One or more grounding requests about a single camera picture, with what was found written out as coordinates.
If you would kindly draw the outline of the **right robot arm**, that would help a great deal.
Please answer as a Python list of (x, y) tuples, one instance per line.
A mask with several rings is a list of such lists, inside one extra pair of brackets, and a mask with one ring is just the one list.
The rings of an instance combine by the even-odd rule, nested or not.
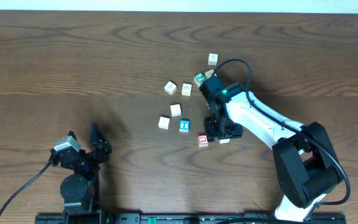
[(278, 184), (284, 194), (272, 220), (327, 222), (328, 218), (316, 216), (314, 211), (327, 204), (323, 199), (340, 183), (345, 183), (346, 194), (335, 204), (349, 199), (349, 178), (321, 124), (304, 125), (281, 115), (240, 83), (225, 87), (213, 78), (200, 86), (200, 92), (212, 112), (204, 120), (209, 142), (241, 138), (247, 129), (272, 150)]

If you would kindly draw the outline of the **blue letter T block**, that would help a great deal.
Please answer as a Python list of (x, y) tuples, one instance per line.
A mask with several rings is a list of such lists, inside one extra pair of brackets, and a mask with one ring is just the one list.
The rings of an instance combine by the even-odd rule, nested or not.
[(179, 125), (179, 131), (182, 133), (188, 133), (190, 130), (190, 121), (189, 120), (185, 120), (185, 119), (181, 119), (180, 120), (180, 125)]

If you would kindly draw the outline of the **red letter U block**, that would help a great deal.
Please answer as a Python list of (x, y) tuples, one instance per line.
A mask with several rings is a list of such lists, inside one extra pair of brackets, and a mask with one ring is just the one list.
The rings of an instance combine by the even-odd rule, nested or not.
[(199, 147), (207, 147), (207, 146), (209, 146), (207, 135), (200, 134), (198, 136), (198, 146)]

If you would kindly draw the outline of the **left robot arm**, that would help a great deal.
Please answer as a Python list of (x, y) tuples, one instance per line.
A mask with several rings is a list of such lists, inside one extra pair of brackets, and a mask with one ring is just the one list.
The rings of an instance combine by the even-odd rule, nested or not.
[(112, 147), (99, 126), (93, 123), (89, 145), (93, 151), (83, 150), (73, 131), (57, 141), (49, 161), (73, 171), (60, 186), (64, 199), (64, 223), (113, 223), (114, 217), (100, 205), (100, 164), (109, 160)]

